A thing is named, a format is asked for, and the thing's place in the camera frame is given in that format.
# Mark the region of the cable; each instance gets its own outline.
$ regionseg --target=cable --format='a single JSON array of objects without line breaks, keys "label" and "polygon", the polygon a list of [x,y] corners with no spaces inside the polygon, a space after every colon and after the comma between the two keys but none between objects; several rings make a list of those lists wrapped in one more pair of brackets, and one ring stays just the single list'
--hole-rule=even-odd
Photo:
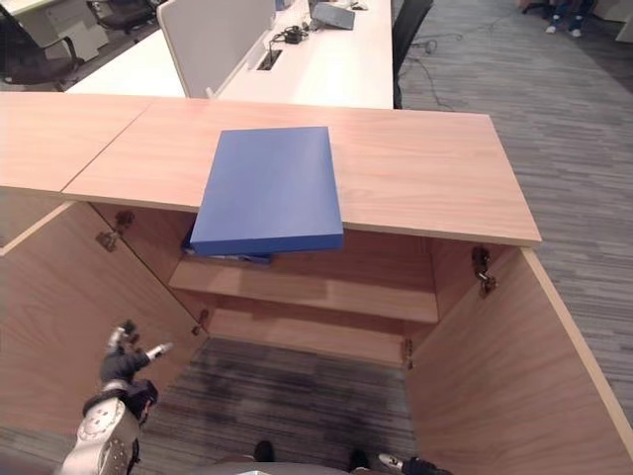
[{"label": "cable", "polygon": [[[479,30],[488,29],[489,33],[493,33],[495,31],[495,26],[500,21],[507,20],[508,18],[513,17],[513,16],[518,16],[519,13],[520,11],[512,11],[511,13],[508,13],[507,15],[503,15],[502,17],[496,18],[494,21],[490,23],[484,23],[478,27],[472,28],[470,30],[466,30],[465,32],[462,32],[462,33],[441,33],[439,35],[423,35],[423,36],[415,37],[415,39],[421,40],[421,39],[429,38],[431,39],[430,41],[432,42],[438,38],[454,37],[456,42],[461,42],[462,40],[464,40],[464,37],[472,33],[478,32]],[[420,43],[412,43],[411,47],[412,48],[426,48],[427,43],[429,43],[429,41],[420,42]]]},{"label": "cable", "polygon": [[[472,34],[474,32],[482,30],[482,29],[488,29],[489,33],[492,33],[495,30],[495,26],[500,21],[506,20],[506,19],[508,19],[508,18],[510,18],[510,17],[512,17],[514,15],[518,15],[517,11],[512,11],[511,13],[509,13],[507,15],[504,15],[502,17],[496,18],[494,21],[492,21],[490,23],[485,23],[485,24],[480,25],[478,27],[475,27],[473,29],[466,30],[465,32],[462,32],[462,33],[443,33],[443,34],[439,34],[439,35],[416,36],[415,37],[416,40],[423,40],[423,39],[426,39],[426,40],[422,41],[422,42],[413,42],[413,43],[411,43],[410,47],[411,48],[423,48],[424,52],[426,54],[432,55],[432,54],[434,54],[437,51],[437,48],[438,48],[437,39],[453,37],[453,38],[455,38],[456,42],[461,42],[461,41],[464,40],[464,37],[466,37],[467,35],[470,35],[470,34]],[[431,94],[433,95],[433,99],[435,100],[435,104],[437,105],[439,110],[446,110],[446,111],[450,111],[450,112],[455,112],[455,110],[452,108],[452,106],[442,102],[442,100],[437,95],[437,91],[435,90],[435,81],[433,80],[433,76],[431,76],[430,71],[426,68],[426,66],[424,65],[422,60],[419,57],[414,57],[414,56],[409,56],[409,55],[407,56],[407,60],[410,60],[410,61],[414,62],[415,64],[419,65],[422,68],[422,70],[424,71],[424,74],[426,74],[426,77],[428,78],[428,82],[430,84]],[[410,71],[411,71],[411,68],[409,68],[408,70],[403,72],[401,74],[401,77],[407,75]]]},{"label": "cable", "polygon": [[428,78],[428,82],[431,86],[431,94],[433,95],[433,99],[435,99],[435,104],[437,104],[437,107],[442,110],[445,109],[448,112],[455,112],[455,109],[453,109],[452,106],[446,104],[445,102],[442,102],[441,99],[439,98],[439,96],[437,95],[437,91],[435,90],[435,81],[433,80],[433,76],[431,76],[431,73],[429,72],[429,70],[426,68],[426,66],[424,65],[424,63],[422,62],[422,60],[419,57],[408,57],[407,58],[410,61],[413,61],[414,63],[416,63],[417,65],[419,65],[422,70],[424,71],[424,73],[426,74],[426,77]]},{"label": "cable", "polygon": [[270,58],[271,64],[273,61],[273,43],[288,43],[290,45],[298,45],[308,36],[309,33],[306,31],[305,28],[301,28],[296,25],[294,27],[288,27],[282,32],[274,35],[273,38],[268,42],[268,57]]}]

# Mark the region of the black chair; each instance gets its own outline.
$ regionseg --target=black chair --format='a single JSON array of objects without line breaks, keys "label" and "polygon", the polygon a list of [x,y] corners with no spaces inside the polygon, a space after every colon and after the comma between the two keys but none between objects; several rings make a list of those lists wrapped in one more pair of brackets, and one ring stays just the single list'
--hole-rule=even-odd
[{"label": "black chair", "polygon": [[[70,57],[46,57],[46,50],[64,42]],[[0,68],[7,84],[43,84],[52,82],[63,91],[64,77],[74,71],[83,59],[77,57],[69,37],[41,47],[24,27],[0,5]]]},{"label": "black chair", "polygon": [[86,4],[97,23],[107,30],[129,35],[134,28],[154,22],[156,6],[148,0],[88,0]]},{"label": "black chair", "polygon": [[554,10],[556,9],[555,5],[552,5],[552,2],[549,0],[545,0],[543,2],[531,2],[528,3],[525,8],[522,10],[523,15],[525,15],[530,10],[534,10],[536,8],[543,9],[543,19],[549,18],[554,14]]},{"label": "black chair", "polygon": [[432,6],[433,0],[405,0],[394,23],[392,31],[394,48],[394,109],[403,107],[403,94],[399,82],[400,70],[403,67],[415,35]]}]

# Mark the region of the cabinet hinge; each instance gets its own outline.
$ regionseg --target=cabinet hinge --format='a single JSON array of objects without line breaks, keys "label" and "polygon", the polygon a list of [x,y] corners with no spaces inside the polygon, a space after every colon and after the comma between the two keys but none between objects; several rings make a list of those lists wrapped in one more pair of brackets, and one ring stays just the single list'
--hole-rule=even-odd
[{"label": "cabinet hinge", "polygon": [[497,280],[492,275],[488,275],[488,265],[491,261],[491,252],[482,246],[473,247],[472,257],[475,277],[477,277],[477,280],[479,280],[482,285],[479,295],[485,299],[498,285]]},{"label": "cabinet hinge", "polygon": [[413,341],[411,338],[405,339],[405,344],[403,346],[404,360],[405,360],[405,368],[407,370],[413,369]]},{"label": "cabinet hinge", "polygon": [[108,252],[114,252],[117,248],[117,240],[123,237],[123,233],[135,221],[135,214],[132,211],[120,211],[115,220],[117,223],[113,231],[103,231],[95,237]]},{"label": "cabinet hinge", "polygon": [[200,317],[198,318],[198,324],[191,329],[191,333],[194,335],[200,334],[200,330],[203,330],[207,326],[207,322],[209,321],[209,311],[207,309],[200,312]]}]

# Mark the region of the desk partition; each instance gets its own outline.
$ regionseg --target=desk partition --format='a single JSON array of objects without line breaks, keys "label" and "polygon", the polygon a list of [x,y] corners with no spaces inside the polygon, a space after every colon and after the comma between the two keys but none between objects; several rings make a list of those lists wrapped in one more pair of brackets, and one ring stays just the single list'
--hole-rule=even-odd
[{"label": "desk partition", "polygon": [[274,0],[170,0],[158,8],[187,97],[217,94],[271,28]]}]

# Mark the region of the open cabinet door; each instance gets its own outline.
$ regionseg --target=open cabinet door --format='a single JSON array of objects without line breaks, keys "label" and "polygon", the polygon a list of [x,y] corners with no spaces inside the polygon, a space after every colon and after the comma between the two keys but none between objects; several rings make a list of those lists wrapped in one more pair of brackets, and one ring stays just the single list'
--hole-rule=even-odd
[{"label": "open cabinet door", "polygon": [[534,251],[490,274],[413,355],[419,455],[456,475],[633,473],[631,427]]},{"label": "open cabinet door", "polygon": [[174,349],[140,371],[159,391],[204,342],[160,281],[126,245],[108,252],[95,236],[106,223],[85,203],[66,203],[3,249],[0,422],[75,432],[83,403],[100,387],[114,327],[131,319],[149,349]]}]

